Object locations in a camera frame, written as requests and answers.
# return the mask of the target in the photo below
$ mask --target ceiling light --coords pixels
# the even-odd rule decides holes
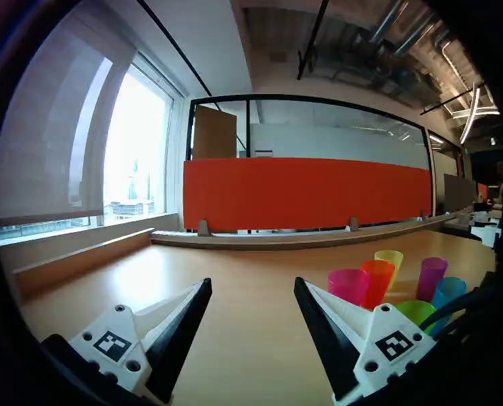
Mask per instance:
[[[473,83],[473,99],[471,100],[471,108],[469,109],[469,117],[466,121],[466,126],[464,127],[464,131],[462,132],[462,137],[460,137],[460,143],[463,144],[466,141],[466,138],[469,134],[469,130],[471,129],[471,125],[473,124],[473,120],[475,119],[475,113],[477,112],[477,104],[479,103],[479,94],[481,89],[475,86]]]
[[[443,143],[443,141],[442,141],[442,140],[440,140],[440,139],[439,139],[439,138],[437,138],[437,137],[434,137],[433,135],[430,135],[430,139],[433,139],[434,141],[439,142],[439,143]]]
[[[384,130],[384,129],[376,129],[372,127],[359,127],[359,126],[352,126],[352,129],[359,129],[359,130],[370,130],[370,131],[383,131],[384,133],[389,133],[391,137],[394,136],[394,134],[391,131]]]
[[[464,118],[467,117],[469,113],[462,113],[459,116],[453,116],[452,118]],[[493,116],[499,116],[500,112],[476,112],[475,116],[487,116],[487,115],[493,115]]]

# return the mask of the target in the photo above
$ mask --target green plastic cup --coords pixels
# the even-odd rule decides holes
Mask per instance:
[[[400,313],[406,316],[413,323],[421,324],[424,320],[428,318],[433,312],[435,312],[435,307],[428,302],[423,302],[421,300],[407,300],[395,306]],[[435,326],[435,323],[430,325],[426,330],[426,334],[430,334],[430,331]]]
[[[386,251],[377,251],[374,254],[374,259],[381,259],[383,261],[389,261],[392,265],[394,265],[394,274],[392,275],[389,287],[387,290],[391,290],[392,285],[394,285],[394,281],[398,276],[398,269],[402,264],[402,260],[404,259],[404,254],[400,251],[386,250]]]

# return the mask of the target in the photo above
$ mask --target desk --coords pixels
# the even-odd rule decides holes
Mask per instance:
[[[23,314],[37,338],[71,338],[102,311],[133,310],[201,278],[213,295],[174,389],[180,405],[332,405],[331,388],[293,295],[295,276],[327,288],[327,275],[358,267],[378,250],[404,253],[398,281],[385,301],[414,297],[421,260],[442,256],[447,276],[468,289],[494,269],[481,242],[418,231],[352,246],[240,252],[150,246],[32,299]]]

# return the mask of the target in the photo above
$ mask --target orange plastic cup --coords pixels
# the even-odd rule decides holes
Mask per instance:
[[[381,304],[383,297],[394,274],[394,264],[375,259],[372,261],[364,261],[360,264],[360,269],[369,273],[370,287],[364,295],[364,299],[360,304],[367,309],[374,309],[377,305]]]

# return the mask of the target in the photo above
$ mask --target plastic cup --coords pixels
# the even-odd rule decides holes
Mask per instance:
[[[462,296],[466,292],[466,289],[466,282],[462,279],[457,277],[446,277],[437,283],[432,299],[432,305],[436,309],[440,309],[459,296]],[[435,323],[435,327],[431,330],[430,335],[434,336],[439,333],[439,331],[447,325],[450,318],[451,316],[445,316],[443,319],[437,321]]]
[[[431,303],[423,302],[421,300],[408,300],[406,302],[399,303],[395,306],[400,313],[406,316],[409,320],[415,323],[417,326],[421,324],[424,320],[428,318],[433,312],[435,312],[435,307]],[[426,334],[430,334],[430,331],[435,327],[435,323],[430,325],[426,330]]]
[[[338,269],[329,274],[329,292],[360,305],[370,286],[370,274],[360,269]]]
[[[370,287],[366,291],[361,305],[367,309],[373,309],[383,300],[394,274],[394,265],[388,261],[374,259],[364,261],[360,264],[360,269],[370,274]]]
[[[392,275],[391,278],[391,283],[389,284],[389,287],[387,290],[392,289],[392,285],[394,285],[394,281],[396,280],[396,277],[398,276],[398,269],[400,268],[400,265],[402,264],[402,260],[404,259],[404,254],[402,254],[399,251],[393,251],[393,250],[386,250],[386,251],[377,251],[374,255],[374,259],[381,259],[383,261],[389,261],[394,265],[394,274]]]
[[[443,279],[449,263],[443,258],[431,257],[423,259],[421,275],[418,277],[416,299],[431,302],[437,283]]]

